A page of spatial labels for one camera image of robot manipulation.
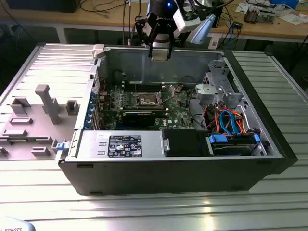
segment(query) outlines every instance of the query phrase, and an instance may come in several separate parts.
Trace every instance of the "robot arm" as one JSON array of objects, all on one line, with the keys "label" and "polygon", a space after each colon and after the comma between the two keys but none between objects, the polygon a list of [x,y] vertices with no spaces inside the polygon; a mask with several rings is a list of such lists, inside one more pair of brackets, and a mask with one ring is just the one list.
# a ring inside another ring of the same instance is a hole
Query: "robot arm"
[{"label": "robot arm", "polygon": [[[148,23],[148,31],[143,28]],[[169,47],[168,58],[173,47],[183,46],[190,32],[200,24],[197,9],[193,0],[150,0],[146,17],[138,18],[135,27],[142,43],[149,45],[149,57],[152,57],[153,46]],[[180,35],[174,38],[178,29]]]}]

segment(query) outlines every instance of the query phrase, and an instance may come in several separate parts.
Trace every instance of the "blue latch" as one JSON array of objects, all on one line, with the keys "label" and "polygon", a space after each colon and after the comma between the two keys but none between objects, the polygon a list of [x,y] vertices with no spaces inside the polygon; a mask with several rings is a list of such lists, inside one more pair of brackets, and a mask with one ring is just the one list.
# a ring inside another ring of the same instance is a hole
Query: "blue latch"
[{"label": "blue latch", "polygon": [[228,143],[228,138],[226,135],[213,134],[210,135],[210,143]]},{"label": "blue latch", "polygon": [[62,142],[57,143],[56,150],[57,151],[66,151],[69,149],[70,142]]},{"label": "blue latch", "polygon": [[254,135],[254,138],[255,138],[255,141],[256,141],[257,143],[260,143],[260,137],[259,137],[258,134],[255,134],[255,135]]}]

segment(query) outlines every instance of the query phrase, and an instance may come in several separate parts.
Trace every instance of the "workbench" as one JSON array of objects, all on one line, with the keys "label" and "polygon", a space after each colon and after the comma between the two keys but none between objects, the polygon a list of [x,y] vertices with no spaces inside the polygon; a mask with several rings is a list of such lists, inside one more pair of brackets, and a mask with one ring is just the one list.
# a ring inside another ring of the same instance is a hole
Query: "workbench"
[{"label": "workbench", "polygon": [[[82,75],[55,76],[50,68],[59,63],[50,56],[57,54],[60,60],[65,56],[66,61],[60,65],[62,69],[79,70],[81,74],[89,75],[89,70],[80,71],[79,66],[71,65],[71,62],[91,66],[94,63],[92,49],[93,45],[84,44],[37,46],[0,97],[1,119],[8,118],[6,115],[11,113],[8,105],[16,95],[38,103],[31,92],[39,83],[49,84],[54,90],[51,96],[59,103],[63,91],[67,92],[67,99],[81,100],[74,91],[83,89],[87,78]],[[249,191],[81,196],[51,158],[1,160],[0,214],[29,221],[36,231],[66,227],[73,231],[89,230],[89,227],[103,231],[307,230],[308,121],[305,115],[308,110],[303,106],[308,103],[308,98],[287,73],[277,77],[275,72],[267,71],[273,65],[279,67],[275,58],[271,57],[274,64],[260,58],[265,56],[262,52],[239,52],[243,56],[239,60],[241,64],[256,66],[256,76],[250,81],[265,100],[269,112],[280,121],[282,131],[299,159],[285,172],[267,176]],[[260,70],[259,62],[269,66]],[[300,95],[303,101],[296,101],[289,108],[293,102],[290,100]]]},{"label": "workbench", "polygon": [[[95,4],[108,2],[107,0],[95,0]],[[243,23],[242,31],[239,35],[240,39],[254,39],[267,41],[283,41],[283,42],[302,42],[308,33],[308,24],[293,25],[280,18],[275,18],[273,24],[267,23],[245,23],[244,14],[234,12],[236,5],[240,0],[236,0],[228,6],[230,15],[235,21]],[[122,0],[115,0],[111,4],[107,4],[105,9],[123,4]],[[60,43],[67,43],[64,29],[91,29],[91,30],[113,30],[122,31],[123,23],[123,6],[114,8],[107,16],[102,16],[93,12],[87,12],[78,8],[74,13],[48,12],[48,11],[33,11],[33,10],[11,10],[8,5],[6,9],[10,14],[22,25],[26,26],[44,26],[53,27],[56,29]],[[93,10],[91,1],[83,4],[85,9]],[[128,6],[126,6],[125,31],[128,31]],[[132,3],[131,6],[131,26],[134,24],[135,16],[138,15],[138,3]],[[297,10],[308,10],[308,6],[299,4]],[[147,11],[147,3],[141,4],[141,15],[145,15]],[[0,26],[8,33],[11,31],[11,26],[15,25],[7,13],[0,7]],[[217,28],[212,28],[209,37],[212,37],[209,48],[215,49],[218,40],[225,37],[228,28],[224,20],[220,20]]]}]

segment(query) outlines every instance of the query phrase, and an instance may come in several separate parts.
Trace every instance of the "slotted aluminum surface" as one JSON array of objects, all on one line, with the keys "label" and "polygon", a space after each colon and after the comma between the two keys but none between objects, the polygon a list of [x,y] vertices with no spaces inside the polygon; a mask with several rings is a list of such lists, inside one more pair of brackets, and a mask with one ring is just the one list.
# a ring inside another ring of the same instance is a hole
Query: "slotted aluminum surface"
[{"label": "slotted aluminum surface", "polygon": [[307,95],[275,58],[262,52],[233,54],[296,156],[308,159]]},{"label": "slotted aluminum surface", "polygon": [[36,47],[16,74],[16,82],[10,84],[8,88],[11,89],[0,105],[0,130],[11,116],[10,104],[15,97],[26,97],[30,104],[42,104],[35,94],[38,84],[48,84],[50,96],[59,104],[65,105],[68,100],[80,104],[94,65],[92,48],[93,45],[50,43]]},{"label": "slotted aluminum surface", "polygon": [[[301,128],[290,130],[293,136]],[[308,151],[300,150],[299,161],[281,175],[233,193],[80,196],[53,161],[2,161],[0,212],[31,221],[37,231],[306,231]]]}]

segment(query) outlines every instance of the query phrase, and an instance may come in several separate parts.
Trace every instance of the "metal bracket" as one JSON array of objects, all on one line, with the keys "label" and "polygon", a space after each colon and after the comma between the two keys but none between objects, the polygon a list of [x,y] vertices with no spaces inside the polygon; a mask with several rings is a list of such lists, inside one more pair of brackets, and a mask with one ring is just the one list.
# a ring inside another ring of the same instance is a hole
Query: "metal bracket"
[{"label": "metal bracket", "polygon": [[160,50],[153,50],[152,51],[152,61],[167,61],[168,60],[168,52],[167,51],[160,51]]},{"label": "metal bracket", "polygon": [[93,59],[101,58],[104,55],[104,44],[95,44],[92,49]]}]

